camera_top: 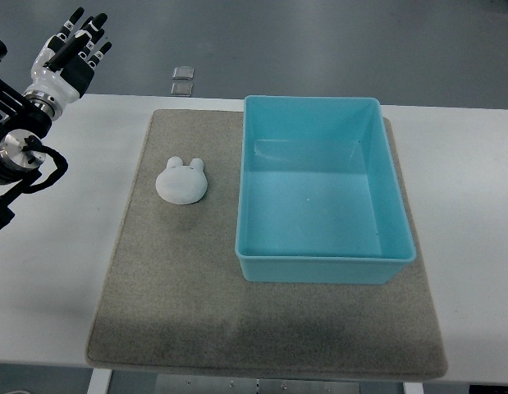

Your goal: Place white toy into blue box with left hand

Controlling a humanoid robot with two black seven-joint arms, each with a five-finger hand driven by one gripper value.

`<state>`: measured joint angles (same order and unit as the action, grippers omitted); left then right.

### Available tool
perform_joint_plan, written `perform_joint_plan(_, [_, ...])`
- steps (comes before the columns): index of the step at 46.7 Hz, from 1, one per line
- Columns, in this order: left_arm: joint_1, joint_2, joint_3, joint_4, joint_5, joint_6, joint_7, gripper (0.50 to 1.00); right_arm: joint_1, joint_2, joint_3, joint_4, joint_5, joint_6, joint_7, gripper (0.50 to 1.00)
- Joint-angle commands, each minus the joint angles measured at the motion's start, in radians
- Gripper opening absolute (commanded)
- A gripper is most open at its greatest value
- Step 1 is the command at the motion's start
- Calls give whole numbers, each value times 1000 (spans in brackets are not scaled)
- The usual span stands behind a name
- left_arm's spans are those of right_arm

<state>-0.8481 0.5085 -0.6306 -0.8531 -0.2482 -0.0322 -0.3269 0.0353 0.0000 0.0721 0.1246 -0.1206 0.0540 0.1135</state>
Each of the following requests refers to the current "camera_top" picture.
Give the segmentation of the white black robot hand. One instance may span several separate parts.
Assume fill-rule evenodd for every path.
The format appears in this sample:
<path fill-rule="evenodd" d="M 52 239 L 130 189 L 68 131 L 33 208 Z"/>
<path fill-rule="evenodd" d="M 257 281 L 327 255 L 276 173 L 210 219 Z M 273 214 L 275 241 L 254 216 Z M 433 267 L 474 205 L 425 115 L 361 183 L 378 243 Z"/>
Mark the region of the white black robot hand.
<path fill-rule="evenodd" d="M 65 107 L 82 98 L 98 64 L 112 47 L 102 42 L 108 16 L 99 13 L 83 19 L 77 8 L 61 29 L 51 36 L 31 67 L 31 84 L 24 96 L 57 119 Z"/>

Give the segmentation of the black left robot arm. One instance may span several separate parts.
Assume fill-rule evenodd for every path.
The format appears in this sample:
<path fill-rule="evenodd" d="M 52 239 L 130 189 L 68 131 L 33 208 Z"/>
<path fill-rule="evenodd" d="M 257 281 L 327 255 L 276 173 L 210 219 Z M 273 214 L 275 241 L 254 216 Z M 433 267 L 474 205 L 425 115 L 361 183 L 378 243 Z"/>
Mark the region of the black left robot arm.
<path fill-rule="evenodd" d="M 42 139 L 52 125 L 45 107 L 0 79 L 0 231 L 15 214 L 10 204 L 21 195 L 53 186 L 68 169 L 67 160 Z"/>

